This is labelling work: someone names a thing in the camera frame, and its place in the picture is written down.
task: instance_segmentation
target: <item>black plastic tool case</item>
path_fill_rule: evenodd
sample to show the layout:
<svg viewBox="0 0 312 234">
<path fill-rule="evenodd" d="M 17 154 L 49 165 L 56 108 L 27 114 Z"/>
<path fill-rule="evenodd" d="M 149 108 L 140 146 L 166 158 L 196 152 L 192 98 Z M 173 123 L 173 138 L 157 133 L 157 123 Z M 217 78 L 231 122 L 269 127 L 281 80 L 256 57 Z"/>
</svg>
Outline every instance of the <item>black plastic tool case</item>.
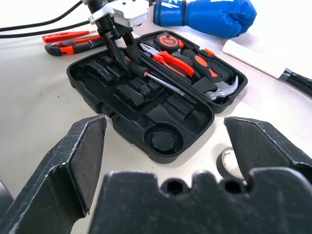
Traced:
<svg viewBox="0 0 312 234">
<path fill-rule="evenodd" d="M 165 31 L 146 34 L 137 38 L 138 43 L 153 43 L 153 38 Z M 221 103 L 209 99 L 186 83 L 175 73 L 141 52 L 142 66 L 150 73 L 178 87 L 197 102 L 196 105 L 184 100 L 168 88 L 150 78 L 129 77 L 114 66 L 102 51 L 71 64 L 67 74 L 71 85 L 97 112 L 112 118 L 114 129 L 130 143 L 159 163 L 174 161 L 189 148 L 212 124 L 214 113 L 222 112 L 231 105 L 235 97 L 247 84 L 247 78 L 218 57 L 209 56 L 199 46 L 185 38 L 166 31 L 184 42 L 185 48 L 217 66 L 225 80 L 239 78 L 237 91 Z"/>
</svg>

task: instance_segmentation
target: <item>hammer head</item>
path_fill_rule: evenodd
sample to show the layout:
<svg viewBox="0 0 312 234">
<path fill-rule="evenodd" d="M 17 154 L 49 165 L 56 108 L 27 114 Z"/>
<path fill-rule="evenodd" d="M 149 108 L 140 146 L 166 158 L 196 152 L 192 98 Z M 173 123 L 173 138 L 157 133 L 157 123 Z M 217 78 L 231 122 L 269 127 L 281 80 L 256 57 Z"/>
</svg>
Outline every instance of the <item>hammer head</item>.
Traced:
<svg viewBox="0 0 312 234">
<path fill-rule="evenodd" d="M 217 100 L 218 98 L 226 98 L 227 96 L 235 93 L 238 88 L 238 76 L 235 78 L 235 82 L 232 85 L 228 85 L 226 82 L 215 83 L 217 90 L 215 92 L 209 91 L 206 92 L 206 96 L 209 97 L 212 101 Z"/>
</svg>

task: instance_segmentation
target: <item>blue boxing glove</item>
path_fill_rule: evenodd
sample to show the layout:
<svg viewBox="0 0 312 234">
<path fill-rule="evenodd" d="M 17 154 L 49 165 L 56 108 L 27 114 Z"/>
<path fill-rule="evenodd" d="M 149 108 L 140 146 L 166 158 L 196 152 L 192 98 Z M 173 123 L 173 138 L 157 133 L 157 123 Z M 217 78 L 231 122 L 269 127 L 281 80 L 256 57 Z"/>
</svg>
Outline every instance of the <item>blue boxing glove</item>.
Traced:
<svg viewBox="0 0 312 234">
<path fill-rule="evenodd" d="M 249 0 L 161 0 L 154 6 L 153 22 L 187 25 L 220 38 L 233 38 L 245 33 L 256 15 Z"/>
</svg>

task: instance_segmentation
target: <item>pliers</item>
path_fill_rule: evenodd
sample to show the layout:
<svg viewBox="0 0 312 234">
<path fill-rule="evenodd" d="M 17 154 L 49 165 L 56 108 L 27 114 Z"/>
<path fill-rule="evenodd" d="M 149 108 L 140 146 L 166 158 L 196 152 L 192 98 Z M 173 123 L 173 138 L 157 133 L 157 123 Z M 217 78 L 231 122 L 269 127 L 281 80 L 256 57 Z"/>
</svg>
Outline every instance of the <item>pliers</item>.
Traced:
<svg viewBox="0 0 312 234">
<path fill-rule="evenodd" d="M 53 56 L 73 55 L 103 46 L 104 43 L 92 43 L 99 36 L 85 37 L 72 41 L 46 44 L 45 50 Z"/>
<path fill-rule="evenodd" d="M 185 62 L 173 57 L 167 51 L 158 51 L 157 49 L 155 49 L 155 48 L 153 48 L 147 44 L 144 44 L 144 43 L 140 43 L 140 46 L 143 50 L 152 54 L 152 58 L 155 61 L 161 63 L 162 65 L 173 70 L 174 72 L 178 73 L 179 75 L 185 77 L 184 74 L 177 71 L 175 68 L 171 67 L 170 64 L 180 68 L 181 70 L 183 70 L 189 76 L 189 78 L 199 79 L 201 77 L 200 74 L 197 71 L 195 71 L 191 66 L 189 66 Z"/>
</svg>

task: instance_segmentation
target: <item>black cable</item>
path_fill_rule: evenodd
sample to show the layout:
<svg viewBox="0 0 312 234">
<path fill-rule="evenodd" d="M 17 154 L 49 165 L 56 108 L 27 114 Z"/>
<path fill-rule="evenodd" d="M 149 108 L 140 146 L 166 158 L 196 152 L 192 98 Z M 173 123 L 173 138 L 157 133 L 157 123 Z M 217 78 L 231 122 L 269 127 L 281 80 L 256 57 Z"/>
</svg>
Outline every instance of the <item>black cable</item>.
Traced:
<svg viewBox="0 0 312 234">
<path fill-rule="evenodd" d="M 59 31 L 64 31 L 72 28 L 77 28 L 86 24 L 89 24 L 89 21 L 84 21 L 81 23 L 69 25 L 66 27 L 62 28 L 55 28 L 55 29 L 49 29 L 49 30 L 44 30 L 44 31 L 39 31 L 39 32 L 32 32 L 32 33 L 22 33 L 22 34 L 10 34 L 10 35 L 0 35 L 0 39 L 7 39 L 7 38 L 23 38 L 23 37 L 31 37 L 31 36 L 37 36 L 37 35 L 42 35 L 42 34 L 48 34 L 48 33 L 55 33 Z"/>
<path fill-rule="evenodd" d="M 33 24 L 20 25 L 20 26 L 14 26 L 14 27 L 0 28 L 0 32 L 18 30 L 18 29 L 24 29 L 24 28 L 33 28 L 33 27 L 45 26 L 51 23 L 55 23 L 61 20 L 62 18 L 64 18 L 65 16 L 69 15 L 73 10 L 75 10 L 81 4 L 82 4 L 82 1 L 77 2 L 72 8 L 70 8 L 68 11 L 66 11 L 64 14 L 60 15 L 59 17 L 56 17 L 55 19 L 52 19 L 46 22 L 41 22 L 41 23 L 33 23 Z"/>
</svg>

